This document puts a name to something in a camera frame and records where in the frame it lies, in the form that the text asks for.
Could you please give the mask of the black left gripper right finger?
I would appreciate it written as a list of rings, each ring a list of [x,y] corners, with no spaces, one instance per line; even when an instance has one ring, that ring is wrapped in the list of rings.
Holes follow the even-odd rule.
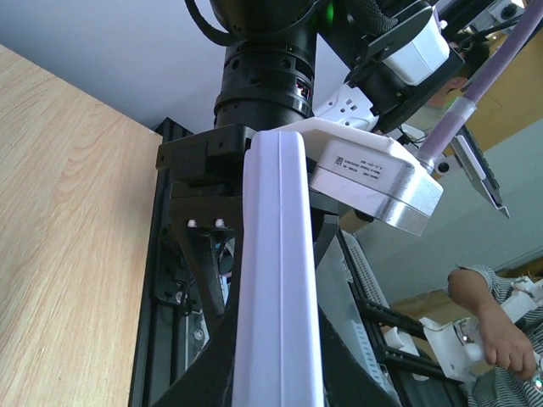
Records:
[[[326,315],[318,315],[326,406],[399,406],[359,365]]]

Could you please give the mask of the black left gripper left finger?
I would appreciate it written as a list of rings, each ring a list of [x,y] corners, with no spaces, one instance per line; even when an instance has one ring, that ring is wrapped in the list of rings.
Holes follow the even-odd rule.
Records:
[[[231,292],[225,314],[210,340],[155,405],[231,406],[237,324],[238,293]]]

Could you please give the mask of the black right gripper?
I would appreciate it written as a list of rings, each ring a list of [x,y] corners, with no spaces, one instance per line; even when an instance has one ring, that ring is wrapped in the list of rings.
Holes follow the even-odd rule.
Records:
[[[177,123],[162,123],[156,168],[165,172],[164,239],[186,259],[206,318],[220,318],[225,305],[217,256],[227,247],[234,263],[243,252],[244,155],[255,131],[226,125],[194,135]]]

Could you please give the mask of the lavender phone case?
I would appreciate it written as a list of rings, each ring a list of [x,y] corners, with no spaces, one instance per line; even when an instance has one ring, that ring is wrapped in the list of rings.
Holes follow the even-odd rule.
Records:
[[[322,406],[305,145],[261,131],[245,154],[244,240],[232,405]]]

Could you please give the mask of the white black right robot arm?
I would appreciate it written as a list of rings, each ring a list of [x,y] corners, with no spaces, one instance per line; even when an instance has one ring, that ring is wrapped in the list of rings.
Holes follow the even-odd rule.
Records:
[[[311,117],[388,132],[463,65],[430,1],[214,1],[220,27],[195,2],[201,32],[226,49],[210,131],[164,142],[171,224],[210,321],[224,314],[214,243],[242,231],[244,154],[257,131]]]

